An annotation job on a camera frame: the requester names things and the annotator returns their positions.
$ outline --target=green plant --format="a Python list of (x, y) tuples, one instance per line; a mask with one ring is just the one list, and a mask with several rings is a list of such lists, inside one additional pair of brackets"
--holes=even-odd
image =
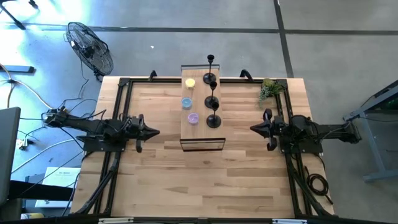
[(271, 80), (270, 78), (265, 78), (262, 81), (262, 86), (259, 95), (259, 107), (262, 109), (262, 102), (266, 100), (268, 96), (276, 96), (283, 90), (283, 87)]
[(261, 87), (259, 95), (259, 107), (262, 109), (262, 102), (269, 96), (269, 89), (266, 86)]

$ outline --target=electric fan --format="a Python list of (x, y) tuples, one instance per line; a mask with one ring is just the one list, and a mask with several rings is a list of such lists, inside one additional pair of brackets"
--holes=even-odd
[(90, 28), (80, 22), (70, 22), (66, 37), (80, 60), (94, 71), (98, 81), (101, 81), (99, 76), (112, 72), (113, 61), (109, 47)]

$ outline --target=gray floor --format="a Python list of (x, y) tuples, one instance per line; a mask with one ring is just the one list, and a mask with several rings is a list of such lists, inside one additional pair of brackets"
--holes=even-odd
[[(277, 29), (271, 0), (115, 0), (36, 1), (35, 11), (24, 1), (4, 5), (22, 22), (38, 24), (34, 30), (0, 30), (0, 62), (31, 65), (34, 75), (14, 74), (35, 89), (51, 106), (77, 96), (83, 79), (80, 61), (61, 31), (40, 31), (40, 24), (65, 25), (80, 21), (89, 26), (114, 27), (214, 27)], [(286, 29), (396, 30), (398, 3), (393, 0), (280, 0)], [(9, 22), (5, 13), (0, 22)], [(114, 61), (111, 75), (180, 75), (181, 64), (206, 63), (214, 54), (223, 76), (237, 76), (243, 68), (255, 77), (286, 77), (279, 34), (97, 32), (109, 44)], [(398, 36), (381, 35), (288, 35), (295, 77), (307, 87), (313, 119), (340, 123), (341, 117), (370, 95), (398, 77)], [(84, 98), (97, 98), (100, 84), (83, 66), (90, 81)], [(2, 107), (8, 84), (0, 86)], [(77, 102), (69, 102), (70, 108)], [(46, 107), (28, 90), (18, 86), (11, 106), (22, 108), (25, 118), (38, 118)], [(84, 102), (74, 112), (91, 112), (93, 102)], [(20, 130), (40, 127), (40, 121), (21, 121)], [(17, 151), (14, 167), (47, 146), (69, 139), (61, 130), (44, 129), (27, 151)], [(357, 145), (328, 140), (323, 143), (326, 174), (341, 217), (397, 222), (398, 180), (365, 184), (364, 174), (376, 170), (368, 143)], [(45, 172), (79, 153), (75, 143), (55, 147), (12, 175)], [(67, 166), (78, 166), (77, 158)]]

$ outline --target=wooden table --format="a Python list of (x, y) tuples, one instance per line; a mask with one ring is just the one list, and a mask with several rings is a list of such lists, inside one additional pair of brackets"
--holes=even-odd
[[(96, 107), (97, 112), (107, 109), (104, 118), (112, 116), (119, 78), (104, 77)], [(303, 79), (288, 78), (287, 82), (293, 113), (311, 116)], [(223, 151), (183, 152), (179, 143), (181, 84), (134, 84), (129, 114), (144, 114), (146, 124), (160, 134), (144, 143), (142, 153), (130, 142), (122, 154), (112, 216), (293, 217), (284, 156), (279, 149), (267, 151), (267, 140), (249, 129), (262, 122), (263, 110), (257, 104), (260, 85), (221, 84), (220, 90), (226, 136)], [(274, 98), (267, 99), (264, 108), (277, 114)], [(98, 185), (103, 157), (103, 152), (95, 152), (84, 160), (72, 211)], [(303, 154), (303, 163), (311, 173), (325, 175), (314, 155)], [(303, 210), (301, 191), (298, 195)], [(325, 197), (317, 199), (333, 213)]]

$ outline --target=small cup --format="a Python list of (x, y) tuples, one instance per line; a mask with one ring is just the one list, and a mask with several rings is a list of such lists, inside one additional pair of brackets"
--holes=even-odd
[(182, 109), (190, 110), (192, 108), (192, 100), (188, 97), (182, 98), (181, 105)]
[(185, 81), (185, 86), (189, 89), (189, 90), (193, 90), (195, 87), (195, 80), (192, 78), (188, 78)]
[(199, 115), (197, 113), (191, 113), (188, 115), (188, 122), (195, 125), (199, 122)]

